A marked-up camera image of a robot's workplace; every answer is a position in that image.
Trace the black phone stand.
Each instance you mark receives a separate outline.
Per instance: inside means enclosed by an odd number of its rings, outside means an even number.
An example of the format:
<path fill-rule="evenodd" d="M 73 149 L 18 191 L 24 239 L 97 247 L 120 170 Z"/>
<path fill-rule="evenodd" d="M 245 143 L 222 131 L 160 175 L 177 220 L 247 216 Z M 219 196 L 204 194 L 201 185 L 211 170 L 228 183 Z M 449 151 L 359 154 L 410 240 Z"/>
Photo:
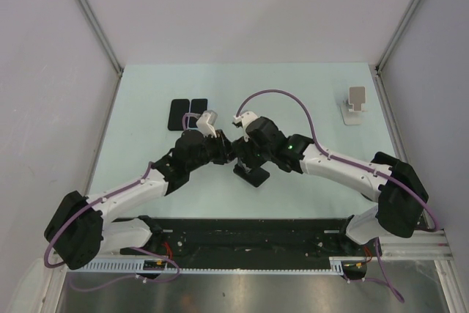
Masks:
<path fill-rule="evenodd" d="M 270 173 L 263 168 L 249 169 L 240 159 L 234 165 L 233 172 L 248 184 L 258 188 L 268 180 Z"/>

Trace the black phone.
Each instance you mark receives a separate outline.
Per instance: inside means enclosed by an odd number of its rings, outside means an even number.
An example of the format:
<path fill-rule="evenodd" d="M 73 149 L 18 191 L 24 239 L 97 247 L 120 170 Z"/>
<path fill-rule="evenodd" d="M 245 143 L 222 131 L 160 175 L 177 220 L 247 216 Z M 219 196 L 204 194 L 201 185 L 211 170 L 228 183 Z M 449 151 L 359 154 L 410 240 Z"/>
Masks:
<path fill-rule="evenodd" d="M 182 131 L 182 118 L 190 109 L 189 99 L 173 99 L 171 101 L 167 128 L 169 131 Z"/>

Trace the white phone stand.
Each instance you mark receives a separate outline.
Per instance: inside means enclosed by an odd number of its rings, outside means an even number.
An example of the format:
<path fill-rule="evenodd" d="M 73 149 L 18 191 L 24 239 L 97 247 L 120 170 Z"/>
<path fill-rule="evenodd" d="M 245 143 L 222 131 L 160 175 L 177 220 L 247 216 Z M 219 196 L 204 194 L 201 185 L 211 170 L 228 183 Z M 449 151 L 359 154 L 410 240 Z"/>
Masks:
<path fill-rule="evenodd" d="M 363 122 L 363 114 L 366 112 L 366 87 L 350 86 L 347 98 L 340 104 L 341 116 L 346 126 L 357 126 Z"/>

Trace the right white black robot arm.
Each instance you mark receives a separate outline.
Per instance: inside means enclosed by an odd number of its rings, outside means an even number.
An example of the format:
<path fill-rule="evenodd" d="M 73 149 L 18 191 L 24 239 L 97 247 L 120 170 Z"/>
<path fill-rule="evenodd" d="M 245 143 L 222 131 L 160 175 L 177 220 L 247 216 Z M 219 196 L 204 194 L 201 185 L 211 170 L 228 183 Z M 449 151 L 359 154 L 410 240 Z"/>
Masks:
<path fill-rule="evenodd" d="M 252 112 L 235 117 L 233 124 L 243 131 L 232 144 L 235 170 L 252 185 L 269 177 L 262 165 L 271 162 L 286 173 L 324 177 L 347 186 L 373 202 L 369 210 L 347 219 L 338 236 L 344 254 L 355 255 L 364 244 L 386 234 L 413 236 L 428 194 L 408 163 L 383 152 L 369 163 L 335 155 L 306 136 L 285 136 L 272 120 Z"/>

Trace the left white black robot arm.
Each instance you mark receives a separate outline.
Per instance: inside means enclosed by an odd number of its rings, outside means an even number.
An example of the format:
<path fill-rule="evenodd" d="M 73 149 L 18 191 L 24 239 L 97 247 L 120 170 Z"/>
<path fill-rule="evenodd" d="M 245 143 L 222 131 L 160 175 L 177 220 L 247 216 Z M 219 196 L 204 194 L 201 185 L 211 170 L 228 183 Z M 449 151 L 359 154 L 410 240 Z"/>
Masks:
<path fill-rule="evenodd" d="M 161 248 L 162 237 L 151 225 L 140 218 L 121 223 L 116 219 L 135 207 L 175 192 L 198 168 L 209 163 L 224 165 L 233 158 L 231 143 L 222 130 L 209 136 L 187 130 L 168 153 L 149 163 L 137 180 L 98 194 L 68 193 L 44 232 L 48 241 L 43 257 L 45 266 L 54 267 L 49 261 L 52 251 L 72 270 L 82 268 L 98 254 L 121 248 L 139 247 L 146 254 L 154 254 Z"/>

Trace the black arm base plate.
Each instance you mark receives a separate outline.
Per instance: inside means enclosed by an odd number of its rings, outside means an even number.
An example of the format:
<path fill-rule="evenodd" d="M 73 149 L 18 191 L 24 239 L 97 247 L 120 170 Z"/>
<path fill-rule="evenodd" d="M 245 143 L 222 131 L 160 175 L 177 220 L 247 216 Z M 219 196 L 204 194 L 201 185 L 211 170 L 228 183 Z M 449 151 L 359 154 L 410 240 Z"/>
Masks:
<path fill-rule="evenodd" d="M 171 254 L 184 270 L 286 273 L 329 269 L 331 257 L 364 262 L 380 254 L 373 240 L 344 236 L 345 218 L 151 218 L 156 233 L 143 248 Z"/>

